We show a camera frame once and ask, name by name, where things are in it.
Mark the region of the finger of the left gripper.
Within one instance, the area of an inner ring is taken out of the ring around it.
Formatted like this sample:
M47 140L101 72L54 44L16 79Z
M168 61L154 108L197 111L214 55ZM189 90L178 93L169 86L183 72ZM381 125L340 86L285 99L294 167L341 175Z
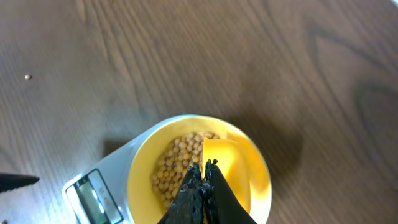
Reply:
M32 185L38 182L39 180L40 180L39 177L33 175L1 173L0 193Z

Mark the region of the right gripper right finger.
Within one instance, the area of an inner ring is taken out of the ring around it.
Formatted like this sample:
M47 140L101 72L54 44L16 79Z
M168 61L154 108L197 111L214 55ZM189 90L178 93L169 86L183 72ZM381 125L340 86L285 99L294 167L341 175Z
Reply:
M203 203L209 224L256 224L234 196L216 159L205 165Z

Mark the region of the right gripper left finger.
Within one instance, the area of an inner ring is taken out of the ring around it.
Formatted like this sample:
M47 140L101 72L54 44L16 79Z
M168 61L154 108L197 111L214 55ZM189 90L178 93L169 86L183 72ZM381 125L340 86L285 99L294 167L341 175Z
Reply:
M158 224L202 224L203 192L200 166L194 162L185 174L176 196Z

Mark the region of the yellow measuring scoop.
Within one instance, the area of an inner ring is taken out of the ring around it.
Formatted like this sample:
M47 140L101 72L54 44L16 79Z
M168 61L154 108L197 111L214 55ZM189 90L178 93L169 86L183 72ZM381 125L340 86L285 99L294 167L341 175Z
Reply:
M240 206L251 209L251 192L248 170L239 145L229 139L208 139L203 142L203 160L216 159L217 166L226 179Z

